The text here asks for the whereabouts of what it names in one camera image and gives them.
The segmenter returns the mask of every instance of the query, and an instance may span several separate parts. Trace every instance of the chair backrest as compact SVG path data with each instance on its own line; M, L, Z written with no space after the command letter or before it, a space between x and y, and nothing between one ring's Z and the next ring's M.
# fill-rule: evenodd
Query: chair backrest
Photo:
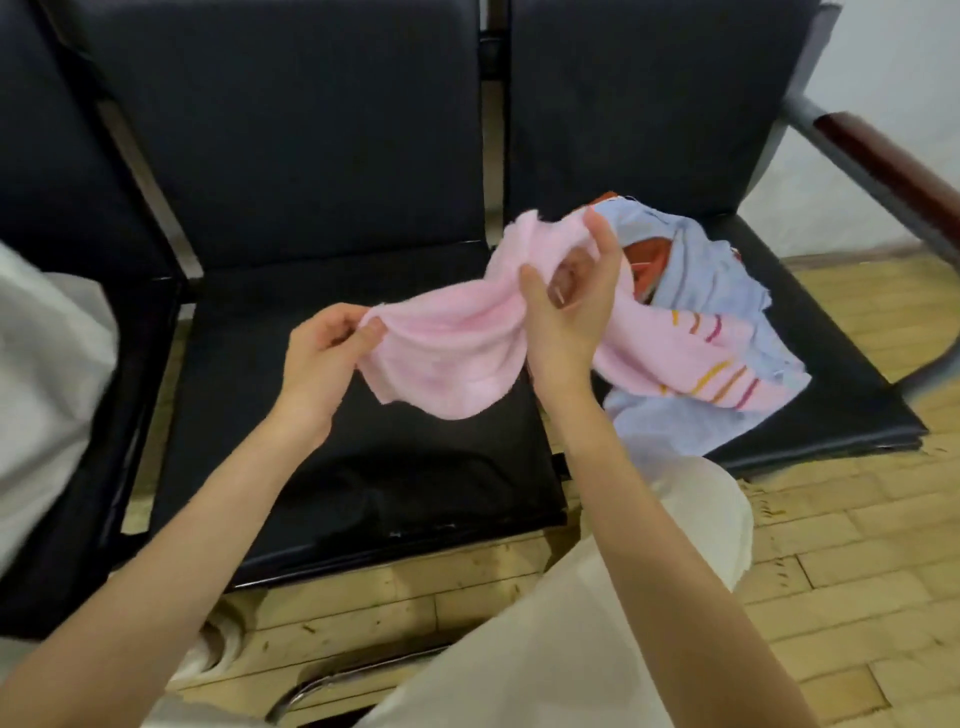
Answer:
M0 240L43 270L103 281L175 275L37 21L27 0L0 0Z
M205 268L483 236L475 0L67 0Z
M507 219L736 210L819 0L512 0Z

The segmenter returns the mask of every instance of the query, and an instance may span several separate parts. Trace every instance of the pink towel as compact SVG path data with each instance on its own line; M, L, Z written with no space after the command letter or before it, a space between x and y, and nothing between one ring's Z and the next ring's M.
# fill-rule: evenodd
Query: pink towel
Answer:
M599 254L583 211L559 223L524 212L503 233L486 275L403 303L373 308L388 333L360 362L360 372L382 403L402 400L445 420L482 412L514 385L526 358L526 303L519 267L534 265L544 280L574 247ZM593 357L596 371L635 395L683 395L721 407L774 410L795 392L764 381L738 358L753 327L729 316L653 308L634 300L626 258L613 313Z

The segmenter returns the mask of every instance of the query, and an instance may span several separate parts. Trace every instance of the blue cloth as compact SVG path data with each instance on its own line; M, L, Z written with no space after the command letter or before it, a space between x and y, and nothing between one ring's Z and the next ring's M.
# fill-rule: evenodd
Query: blue cloth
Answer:
M795 389L810 381L804 364L777 336L764 311L770 293L747 273L730 243L711 241L694 220L616 197L594 206L626 247L649 237L673 241L651 305L729 314L756 328L744 363L757 376ZM773 412L739 412L687 397L637 397L613 389L604 401L620 439L648 477L665 459L705 455L753 429Z

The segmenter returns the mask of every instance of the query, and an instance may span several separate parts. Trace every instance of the yellow stripe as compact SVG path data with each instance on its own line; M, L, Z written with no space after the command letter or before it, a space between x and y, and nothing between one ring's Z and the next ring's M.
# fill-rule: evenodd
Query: yellow stripe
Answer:
M697 394L697 392L699 392L701 389L703 389L707 385L707 382L713 379L718 372L721 372L725 367L729 365L730 365L729 359L727 361L721 361L719 364L714 364L710 368L709 372L707 372L702 377L700 377L700 381L697 382L697 386L695 386L692 390L690 390L690 396L694 397Z
M730 388L733 387L736 381L740 379L743 376L743 373L746 371L747 371L746 367L740 367L740 369L737 370L736 374L731 377L730 381L724 384L722 387L720 387L720 391L713 396L713 399L710 400L710 404L716 404L718 401L723 399L727 395L727 393L730 392Z

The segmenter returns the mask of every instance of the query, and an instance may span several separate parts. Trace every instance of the hand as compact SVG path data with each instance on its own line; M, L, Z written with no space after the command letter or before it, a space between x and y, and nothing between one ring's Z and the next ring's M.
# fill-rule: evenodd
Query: hand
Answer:
M600 251L598 260L575 249L550 292L533 266L520 268L520 291L527 302L527 362L548 412L563 398L589 394L593 354L610 319L623 260L616 234L592 207L584 212L584 225Z
M312 452L330 433L360 357L372 352L387 328L372 319L357 328L369 309L336 303L290 334L283 385L267 420Z

